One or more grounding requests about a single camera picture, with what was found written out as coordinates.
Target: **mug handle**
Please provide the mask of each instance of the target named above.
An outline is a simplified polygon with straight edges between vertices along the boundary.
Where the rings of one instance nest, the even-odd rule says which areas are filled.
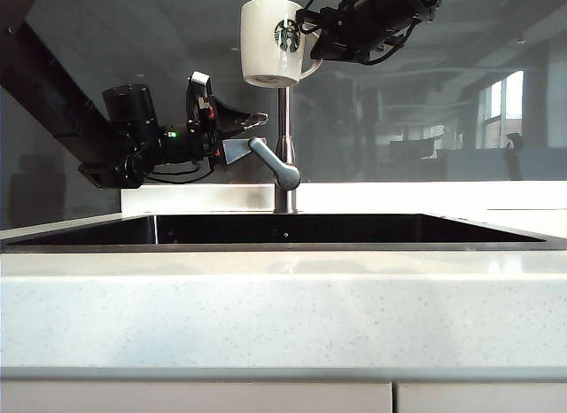
[[[316,34],[315,32],[306,35],[306,38],[308,36],[312,37],[313,40],[313,45],[315,45],[315,43],[319,40],[319,35]],[[311,67],[309,67],[309,69],[307,69],[305,72],[303,72],[301,74],[301,76],[299,77],[299,79],[305,79],[307,78],[309,75],[313,74],[319,67],[321,67],[322,64],[322,58],[318,58],[317,60],[313,60],[313,64],[311,65]]]

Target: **cabinet door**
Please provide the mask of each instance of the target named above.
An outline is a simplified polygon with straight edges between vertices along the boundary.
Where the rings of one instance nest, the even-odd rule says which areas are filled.
[[[567,384],[400,384],[399,413],[564,413]]]
[[[8,381],[11,413],[392,413],[390,384]]]

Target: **starbucks logo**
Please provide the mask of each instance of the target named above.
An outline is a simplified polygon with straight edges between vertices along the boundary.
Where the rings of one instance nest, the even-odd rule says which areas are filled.
[[[274,39],[284,51],[295,52],[301,44],[298,24],[291,19],[280,21],[274,31]]]

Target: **sink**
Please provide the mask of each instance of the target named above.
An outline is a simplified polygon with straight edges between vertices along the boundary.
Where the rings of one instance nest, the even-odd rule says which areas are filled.
[[[563,239],[427,214],[153,215],[8,239],[4,252],[556,250]]]

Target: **white mug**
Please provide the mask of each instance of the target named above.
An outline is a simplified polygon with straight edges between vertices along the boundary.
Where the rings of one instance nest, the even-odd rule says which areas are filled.
[[[301,72],[306,36],[299,31],[295,13],[301,5],[288,0],[252,0],[244,4],[240,20],[242,73],[251,85],[293,87],[319,68],[315,60]],[[317,34],[309,35],[313,43]]]

